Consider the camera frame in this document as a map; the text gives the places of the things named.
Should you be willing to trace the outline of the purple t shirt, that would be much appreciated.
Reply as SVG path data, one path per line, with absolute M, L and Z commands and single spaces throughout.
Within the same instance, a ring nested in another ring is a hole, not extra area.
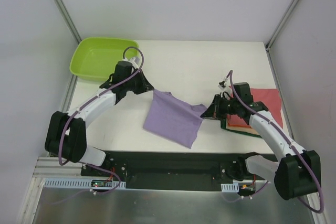
M 191 148 L 207 110 L 203 104 L 191 105 L 170 92 L 153 91 L 153 99 L 143 128 L 184 147 Z

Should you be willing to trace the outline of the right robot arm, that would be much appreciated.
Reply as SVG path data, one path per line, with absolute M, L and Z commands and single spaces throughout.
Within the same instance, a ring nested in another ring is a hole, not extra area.
M 265 104 L 254 101 L 248 83 L 230 87 L 222 81 L 219 86 L 221 93 L 214 96 L 201 117 L 225 123 L 229 115 L 238 116 L 260 135 L 277 159 L 273 162 L 255 152 L 244 154 L 230 169 L 232 177 L 242 181 L 255 174 L 272 181 L 284 200 L 321 194 L 321 162 L 317 152 L 306 150 L 288 137 Z

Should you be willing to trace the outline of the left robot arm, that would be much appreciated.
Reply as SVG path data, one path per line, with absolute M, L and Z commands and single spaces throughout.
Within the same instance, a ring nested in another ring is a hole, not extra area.
M 52 114 L 47 131 L 45 150 L 58 155 L 59 161 L 93 165 L 99 176 L 111 170 L 111 157 L 87 143 L 88 126 L 103 112 L 120 102 L 128 92 L 142 94 L 153 91 L 143 71 L 135 63 L 123 60 L 115 66 L 97 93 L 79 107 Z

